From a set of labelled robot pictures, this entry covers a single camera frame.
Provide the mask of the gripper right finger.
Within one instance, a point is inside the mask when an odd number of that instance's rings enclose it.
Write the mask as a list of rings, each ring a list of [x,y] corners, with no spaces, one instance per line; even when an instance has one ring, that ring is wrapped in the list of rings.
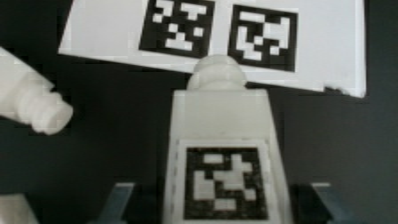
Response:
[[[329,183],[296,187],[297,224],[363,224],[335,193]]]

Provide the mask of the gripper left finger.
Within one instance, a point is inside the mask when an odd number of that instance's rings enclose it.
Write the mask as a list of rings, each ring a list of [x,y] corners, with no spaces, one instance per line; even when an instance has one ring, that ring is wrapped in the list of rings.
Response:
[[[120,182],[114,185],[98,218],[88,224],[129,224],[123,219],[136,183]]]

